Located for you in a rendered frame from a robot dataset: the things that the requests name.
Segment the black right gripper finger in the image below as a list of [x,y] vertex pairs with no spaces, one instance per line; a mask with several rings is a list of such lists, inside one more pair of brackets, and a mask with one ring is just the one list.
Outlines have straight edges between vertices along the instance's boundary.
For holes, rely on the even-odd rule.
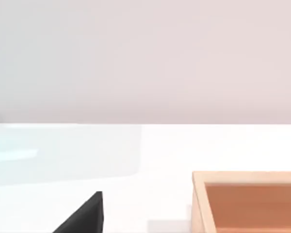
[[103,233],[103,193],[97,191],[53,233]]

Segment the shallow salmon-coloured box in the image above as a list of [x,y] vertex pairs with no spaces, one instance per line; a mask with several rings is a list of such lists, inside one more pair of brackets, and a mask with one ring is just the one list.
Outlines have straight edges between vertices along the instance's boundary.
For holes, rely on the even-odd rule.
[[291,171],[194,171],[191,233],[291,233]]

